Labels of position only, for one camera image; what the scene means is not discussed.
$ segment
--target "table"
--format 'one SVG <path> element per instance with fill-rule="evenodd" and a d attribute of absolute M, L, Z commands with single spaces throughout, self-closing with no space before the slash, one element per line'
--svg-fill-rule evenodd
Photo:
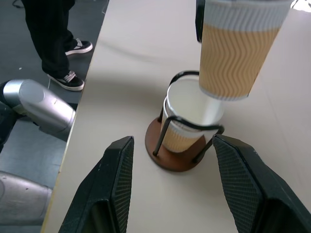
<path fill-rule="evenodd" d="M 42 232 L 58 232 L 111 142 L 135 137 L 128 233 L 237 232 L 214 148 L 184 173 L 149 158 L 144 136 L 171 78 L 199 69 L 195 0 L 110 0 Z M 249 98 L 227 102 L 225 135 L 252 145 L 311 210 L 311 15 L 291 10 Z"/>

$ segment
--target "sneaker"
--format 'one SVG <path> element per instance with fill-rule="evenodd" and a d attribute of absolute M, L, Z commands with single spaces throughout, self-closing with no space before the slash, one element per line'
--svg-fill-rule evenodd
<path fill-rule="evenodd" d="M 73 71 L 69 71 L 69 74 L 62 79 L 53 78 L 51 75 L 48 77 L 68 91 L 81 91 L 84 87 L 84 81 L 79 79 Z"/>
<path fill-rule="evenodd" d="M 66 52 L 66 55 L 75 54 L 75 53 L 86 53 L 90 52 L 93 49 L 93 45 L 89 41 L 81 41 L 79 39 L 76 39 L 78 42 L 77 46 L 74 47 L 73 50 L 69 50 Z"/>

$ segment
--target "floor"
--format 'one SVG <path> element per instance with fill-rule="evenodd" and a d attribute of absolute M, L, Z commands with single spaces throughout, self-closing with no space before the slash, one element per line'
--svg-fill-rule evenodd
<path fill-rule="evenodd" d="M 69 15 L 72 33 L 95 45 L 107 3 L 107 0 L 76 0 Z M 24 10 L 13 7 L 12 0 L 0 1 L 0 83 L 10 79 L 33 79 L 65 101 L 78 103 L 81 93 L 66 91 L 49 82 L 41 70 L 41 61 L 24 19 Z M 85 79 L 91 58 L 92 52 L 72 55 L 70 69 Z M 32 122 L 19 120 L 0 154 L 0 170 L 53 188 L 65 146 L 65 142 L 42 133 Z M 38 233 L 40 228 L 0 226 L 0 232 Z"/>

